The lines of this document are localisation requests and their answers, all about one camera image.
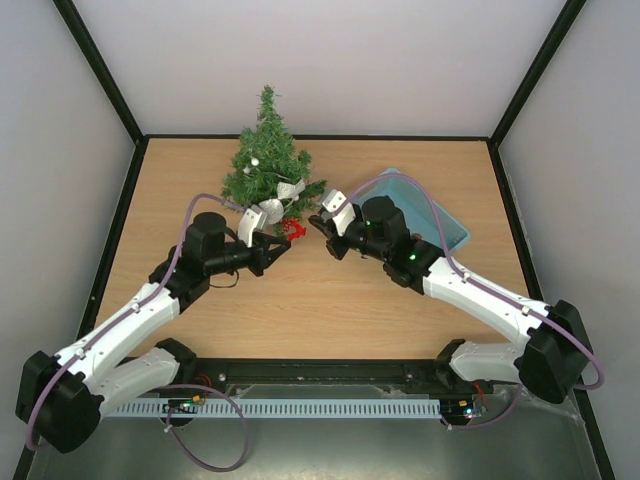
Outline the white mesh bow ornament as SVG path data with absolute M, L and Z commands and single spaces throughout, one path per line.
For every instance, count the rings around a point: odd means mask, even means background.
M 305 180 L 301 179 L 295 184 L 288 182 L 279 182 L 276 188 L 276 198 L 278 200 L 293 199 L 297 200 L 299 195 L 305 190 Z

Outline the red beaded ornament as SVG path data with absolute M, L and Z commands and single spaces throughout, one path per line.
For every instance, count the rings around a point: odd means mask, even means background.
M 288 241 L 304 237 L 306 228 L 296 218 L 285 218 L 280 222 L 282 233 Z

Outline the fairy light string white beads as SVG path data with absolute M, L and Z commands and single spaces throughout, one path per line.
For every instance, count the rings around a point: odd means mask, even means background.
M 313 180 L 311 155 L 297 150 L 294 140 L 242 141 L 232 159 L 233 172 L 226 179 L 231 198 L 237 204 L 250 206 L 276 198 L 279 182 L 297 183 L 304 179 L 306 188 L 297 200 L 280 200 L 284 218 L 302 217 L 315 200 L 325 192 L 326 180 Z

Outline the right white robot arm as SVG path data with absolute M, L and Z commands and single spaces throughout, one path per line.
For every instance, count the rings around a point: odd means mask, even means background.
M 538 398 L 560 404 L 576 388 L 592 349 L 571 303 L 549 305 L 476 275 L 411 233 L 388 196 L 357 206 L 334 190 L 309 221 L 324 234 L 334 258 L 350 250 L 375 258 L 399 286 L 453 305 L 505 337 L 502 344 L 451 343 L 436 367 L 443 389 L 455 392 L 474 380 L 519 382 Z

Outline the light blue plastic basket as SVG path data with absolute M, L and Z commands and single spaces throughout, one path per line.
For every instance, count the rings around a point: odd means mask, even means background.
M 385 176 L 371 191 L 374 196 L 389 196 L 404 214 L 407 227 L 412 234 L 419 234 L 423 240 L 438 247 L 443 245 L 440 233 L 443 233 L 447 248 L 454 252 L 464 246 L 471 233 L 436 201 L 433 201 L 440 223 L 437 223 L 422 191 L 405 178 L 398 177 L 400 171 L 394 168 L 381 173 Z

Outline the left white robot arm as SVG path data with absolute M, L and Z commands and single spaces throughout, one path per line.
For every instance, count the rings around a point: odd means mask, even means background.
M 176 340 L 163 340 L 136 360 L 125 358 L 203 296 L 212 276 L 248 269 L 259 277 L 290 249 L 289 240 L 261 232 L 261 225 L 254 210 L 237 230 L 218 213 L 196 215 L 180 244 L 115 314 L 54 355 L 31 355 L 16 403 L 17 417 L 28 426 L 27 443 L 40 436 L 69 453 L 119 406 L 174 381 L 187 382 L 197 357 Z

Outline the small green christmas tree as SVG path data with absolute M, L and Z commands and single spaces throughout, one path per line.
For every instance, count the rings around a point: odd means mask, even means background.
M 280 233 L 288 221 L 300 221 L 327 187 L 312 175 L 312 156 L 296 147 L 294 136 L 276 108 L 277 94 L 270 85 L 260 93 L 256 124 L 239 136 L 231 171 L 222 181 L 221 195 L 267 214 L 266 224 Z

